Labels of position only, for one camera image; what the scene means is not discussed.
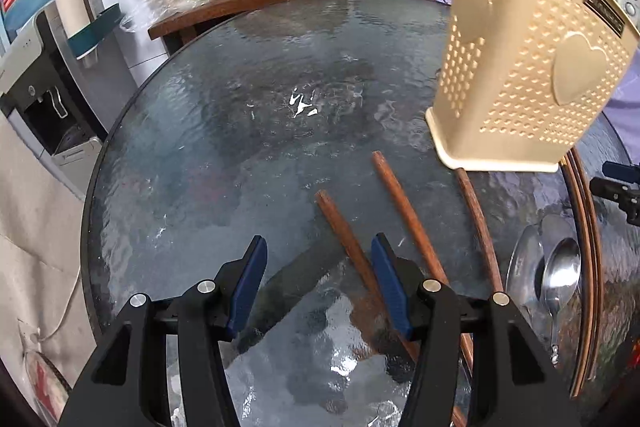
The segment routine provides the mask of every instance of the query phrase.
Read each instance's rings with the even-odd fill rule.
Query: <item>round glass table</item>
[[[365,250],[385,232],[426,266],[371,153],[381,150],[459,294],[491,293],[473,223],[424,121],[433,103],[449,9],[425,0],[293,0],[211,29],[146,82],[111,130],[86,198],[82,282],[96,334],[133,293],[181,295],[254,234],[269,262],[246,328],[221,345],[243,427],[395,427],[414,364],[314,201],[337,203]],[[588,176],[628,163],[604,117],[577,146]],[[527,225],[546,216],[575,235],[561,173],[472,172],[503,280]],[[593,415],[639,333],[640,230],[596,200],[604,256],[600,352],[578,406]],[[572,378],[580,290],[559,316],[561,373]],[[546,314],[532,322],[548,345]],[[177,348],[168,346],[174,424]],[[457,402],[469,386],[458,378]]]

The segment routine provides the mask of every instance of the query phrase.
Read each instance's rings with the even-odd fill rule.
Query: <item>chopstick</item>
[[[587,366],[585,369],[585,378],[589,378],[593,371],[596,359],[598,358],[598,350],[600,348],[600,325],[602,321],[602,309],[604,307],[604,278],[602,277],[602,244],[600,242],[600,229],[598,228],[598,218],[593,205],[593,198],[589,190],[589,182],[587,175],[582,166],[580,155],[575,147],[569,151],[569,160],[571,162],[574,173],[580,187],[580,196],[584,203],[586,211],[586,219],[591,241],[591,266],[593,267],[593,292],[594,292],[594,311],[593,326],[591,328],[591,346],[589,356],[587,358]]]
[[[338,236],[338,240],[340,240],[341,245],[344,247],[347,256],[351,259],[353,266],[356,271],[362,278],[364,285],[367,287],[367,290],[373,295],[373,298],[377,301],[378,304],[382,307],[386,312],[386,306],[384,304],[384,300],[382,298],[382,293],[380,292],[380,286],[378,286],[378,280],[373,272],[373,268],[371,263],[364,255],[364,251],[360,246],[358,240],[356,239],[349,223],[342,217],[340,210],[334,203],[334,200],[327,194],[325,190],[319,190],[316,192],[316,202],[320,207],[320,210],[324,214],[324,217],[329,222],[332,230],[334,230],[335,235]],[[404,338],[400,337],[400,341],[404,346],[404,349],[407,350],[409,356],[412,358],[414,362],[417,362],[418,356],[420,354],[420,348],[415,343],[410,343]],[[466,419],[462,414],[462,411],[458,408],[458,406],[454,406],[451,420],[453,421],[456,427],[465,427]]]
[[[580,321],[580,340],[578,342],[578,354],[575,362],[570,395],[575,398],[580,394],[588,365],[589,352],[591,350],[594,315],[594,283],[593,264],[591,258],[591,241],[589,225],[580,196],[578,185],[569,155],[564,156],[560,162],[564,183],[569,193],[571,207],[574,210],[575,228],[578,232],[578,244],[580,246],[580,258],[582,264],[582,320]]]
[[[391,167],[386,161],[384,155],[380,151],[375,151],[372,158],[373,165],[376,167],[376,171],[386,185],[386,188],[388,188],[391,193],[391,197],[393,198],[402,219],[404,219],[407,228],[413,235],[418,250],[420,250],[425,263],[427,263],[427,268],[429,269],[429,272],[431,272],[431,276],[448,285],[449,279],[444,272],[444,268],[442,267],[435,250],[433,249],[429,236],[427,235],[418,215],[411,206],[409,198],[406,197],[400,182],[391,170]],[[465,357],[465,362],[469,368],[469,372],[473,373],[474,344],[469,333],[463,333],[460,335],[460,347],[462,348],[462,354]]]
[[[471,184],[471,180],[468,174],[466,174],[465,169],[456,169],[456,176],[460,182],[460,188],[462,189],[462,195],[465,197],[466,206],[469,207],[469,211],[471,212],[471,217],[476,226],[476,232],[478,232],[480,247],[482,248],[482,254],[484,254],[484,262],[489,271],[489,279],[491,279],[491,286],[494,292],[504,292],[502,278],[500,277],[500,267],[498,267],[498,260],[495,257],[494,242],[491,239],[491,234],[486,225],[486,220],[484,219],[482,207],[476,196],[474,186]]]

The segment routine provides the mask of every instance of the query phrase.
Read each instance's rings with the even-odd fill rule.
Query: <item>blue gripper pad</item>
[[[406,339],[412,337],[414,328],[409,320],[409,299],[404,292],[396,267],[394,254],[383,233],[371,241],[371,262],[378,279],[380,291],[394,328]]]
[[[602,165],[602,174],[607,178],[613,178],[627,183],[640,184],[640,166],[604,162]]]
[[[226,331],[232,338],[246,325],[266,267],[267,242],[260,237],[254,250],[250,252],[249,261],[229,301],[229,320],[226,323]]]

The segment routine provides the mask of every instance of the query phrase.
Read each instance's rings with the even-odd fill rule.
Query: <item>heart-shaped emblem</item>
[[[461,42],[473,42],[489,32],[492,15],[490,0],[454,0]]]
[[[558,105],[566,105],[593,89],[607,71],[607,54],[592,47],[580,32],[568,32],[556,48],[552,87]]]

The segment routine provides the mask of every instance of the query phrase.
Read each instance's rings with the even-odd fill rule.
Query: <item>electric cord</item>
[[[58,333],[62,325],[65,323],[66,316],[68,315],[69,309],[71,308],[71,299],[73,299],[74,297],[74,293],[76,291],[76,287],[78,286],[79,280],[80,280],[80,267],[78,267],[78,274],[76,275],[76,281],[74,282],[74,285],[72,286],[71,291],[69,292],[69,296],[68,296],[68,299],[66,300],[64,311],[62,312],[62,316],[60,317],[60,320],[58,321],[56,327],[53,328],[53,330],[50,333],[44,336],[42,335],[42,332],[38,327],[37,333],[32,333],[30,335],[30,339],[32,342],[34,342],[35,344],[41,344],[45,341],[48,341],[51,337],[53,337],[56,333]]]

